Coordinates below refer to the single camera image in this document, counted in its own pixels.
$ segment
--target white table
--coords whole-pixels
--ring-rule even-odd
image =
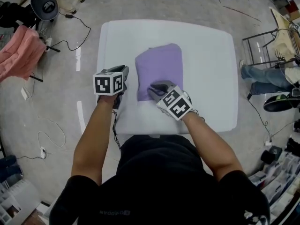
[[[117,134],[188,133],[182,121],[163,114],[154,101],[137,102],[135,58],[150,47],[170,43],[182,49],[183,88],[192,98],[193,107],[216,132],[235,128],[238,79],[230,34],[183,22],[120,20],[103,24],[97,62],[97,72],[129,66],[128,90],[118,111]]]

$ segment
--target black t-shirt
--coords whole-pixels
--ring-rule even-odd
[[[217,182],[204,171],[195,147],[184,137],[134,136],[122,146],[116,175],[101,186],[84,176],[68,180],[51,211],[50,224],[73,224],[77,218],[79,225],[250,224],[246,215],[270,220],[266,197],[242,171]]]

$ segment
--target black and white marker cube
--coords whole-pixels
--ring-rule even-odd
[[[94,94],[112,96],[123,90],[123,73],[101,72],[93,75]]]
[[[157,106],[162,111],[167,111],[176,120],[180,120],[185,114],[187,114],[192,108],[192,104],[185,92],[176,86],[170,91],[162,100],[157,103]]]

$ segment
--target purple cloth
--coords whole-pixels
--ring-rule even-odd
[[[138,55],[135,67],[139,79],[137,101],[149,101],[147,89],[153,82],[170,80],[183,89],[182,52],[177,44],[150,48]]]

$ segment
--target gray floor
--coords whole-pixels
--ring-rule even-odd
[[[61,53],[50,51],[43,56],[35,75],[43,77],[44,83],[36,82],[32,100],[25,101],[21,96],[20,90],[24,83],[20,78],[6,79],[1,83],[0,90],[1,136],[8,154],[15,154],[17,157],[39,156],[39,131],[46,132],[58,145],[57,147],[53,144],[45,134],[39,133],[40,145],[51,155],[46,160],[19,160],[25,178],[32,181],[39,189],[42,199],[50,203],[60,194],[70,176],[73,149],[82,134],[77,103],[82,102],[85,124],[95,107],[91,78],[96,71],[98,42],[103,23],[119,19],[161,19],[224,30],[233,36],[237,62],[240,59],[249,61],[247,44],[242,43],[243,38],[276,28],[268,8],[274,5],[269,0],[86,0],[82,4],[76,0],[70,1],[76,5],[76,16],[92,28],[80,51],[71,52],[62,43],[57,46]],[[87,32],[88,29],[80,21],[59,15],[53,23],[53,42],[64,39],[69,41],[71,48],[75,48]],[[256,60],[264,60],[264,54],[259,53],[258,46],[262,46],[269,39],[270,37],[261,37],[251,42],[255,48]],[[76,71],[78,62],[81,64],[80,71]],[[248,84],[241,79],[239,69],[238,73],[237,127],[220,135],[234,149],[245,172],[250,174],[258,165],[267,132],[258,114],[246,100]],[[25,84],[32,92],[33,80],[30,79]],[[219,92],[226,92],[221,84],[220,91],[212,96]],[[275,133],[293,120],[295,110],[272,114],[265,112],[262,105],[269,96],[253,96],[251,101],[261,113],[262,119],[268,121],[271,133]],[[59,148],[64,142],[61,131],[52,122],[37,116],[59,124],[66,135],[66,144],[62,148]],[[283,147],[290,133],[291,126],[288,126],[273,138],[273,144]],[[111,135],[103,168],[104,180],[115,174],[119,158],[120,152]]]

